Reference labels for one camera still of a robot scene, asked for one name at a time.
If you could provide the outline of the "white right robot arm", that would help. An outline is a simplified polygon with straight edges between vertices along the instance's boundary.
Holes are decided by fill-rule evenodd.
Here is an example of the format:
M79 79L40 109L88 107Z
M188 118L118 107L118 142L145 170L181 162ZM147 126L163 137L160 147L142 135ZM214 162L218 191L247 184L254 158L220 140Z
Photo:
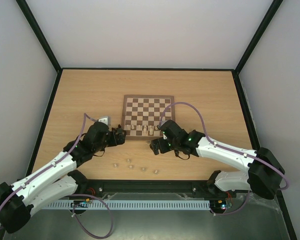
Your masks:
M149 145L155 155L173 151L177 157L183 153L188 157L209 158L237 169L236 172L213 173L208 183L212 195L243 190L267 200L274 199L285 171L269 149L243 149L224 144L196 130L186 132L173 120L166 121L159 129L163 136Z

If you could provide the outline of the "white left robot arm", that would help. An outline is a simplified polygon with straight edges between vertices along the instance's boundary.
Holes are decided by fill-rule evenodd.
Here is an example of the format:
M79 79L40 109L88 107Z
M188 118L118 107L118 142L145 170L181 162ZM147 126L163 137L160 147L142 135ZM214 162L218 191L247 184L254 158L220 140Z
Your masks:
M0 229L15 233L46 205L69 195L83 194L88 180L78 167L107 147L124 144L126 134L121 126L109 128L106 123L96 121L39 170L11 185L2 182Z

